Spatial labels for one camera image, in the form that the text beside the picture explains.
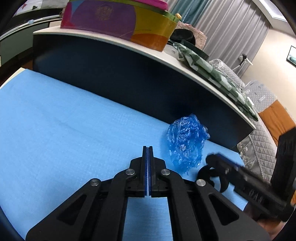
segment framed picture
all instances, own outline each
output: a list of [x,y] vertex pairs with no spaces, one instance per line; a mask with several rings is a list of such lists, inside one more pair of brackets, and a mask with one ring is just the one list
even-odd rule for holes
[[287,57],[287,61],[293,64],[296,67],[296,48],[291,46],[290,52]]

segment white shelf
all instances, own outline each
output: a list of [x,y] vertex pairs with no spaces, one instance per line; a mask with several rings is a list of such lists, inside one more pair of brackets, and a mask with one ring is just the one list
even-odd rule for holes
[[89,32],[89,31],[83,31],[83,30],[77,30],[77,29],[60,28],[60,26],[41,29],[34,32],[33,34],[34,35],[35,34],[59,34],[59,35],[69,35],[69,36],[77,36],[77,37],[83,37],[88,39],[95,39],[98,41],[117,45],[125,49],[129,49],[131,51],[142,54],[144,56],[147,56],[151,59],[154,59],[182,73],[183,75],[187,76],[188,78],[192,79],[193,81],[195,81],[196,83],[198,83],[199,85],[201,85],[202,87],[210,91],[213,95],[217,96],[220,100],[222,100],[229,107],[231,107],[239,116],[241,116],[241,118],[243,118],[253,129],[255,129],[255,126],[249,120],[249,118],[245,114],[243,114],[231,100],[229,100],[225,95],[223,95],[219,90],[217,90],[209,82],[207,82],[206,80],[202,79],[197,74],[195,74],[190,68],[185,66],[183,63],[181,63],[174,57],[166,54],[165,52],[152,50],[142,45],[139,45],[124,39],[120,39],[117,37],[113,37],[110,35],[106,35],[106,34],[99,34],[95,32]]

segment plastic container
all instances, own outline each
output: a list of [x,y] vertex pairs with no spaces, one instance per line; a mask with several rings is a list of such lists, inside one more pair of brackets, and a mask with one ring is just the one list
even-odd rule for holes
[[178,18],[130,0],[78,0],[67,4],[61,28],[93,31],[163,51]]
[[197,167],[202,160],[202,149],[210,138],[207,128],[195,114],[184,116],[170,124],[167,141],[171,160],[179,173]]

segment wall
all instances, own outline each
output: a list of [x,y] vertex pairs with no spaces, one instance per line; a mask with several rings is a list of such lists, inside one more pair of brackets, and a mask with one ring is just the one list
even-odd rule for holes
[[265,84],[296,119],[296,66],[286,61],[291,45],[296,47],[296,38],[269,29],[252,61],[254,66],[249,66],[241,79]]

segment green checkered cloth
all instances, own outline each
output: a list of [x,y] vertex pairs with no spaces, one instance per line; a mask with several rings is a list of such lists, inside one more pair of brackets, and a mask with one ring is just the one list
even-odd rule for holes
[[250,101],[240,93],[231,81],[228,81],[219,71],[215,70],[191,49],[179,43],[174,43],[173,46],[179,52],[180,61],[189,65],[198,75],[210,81],[225,96],[229,97],[248,118],[258,121]]

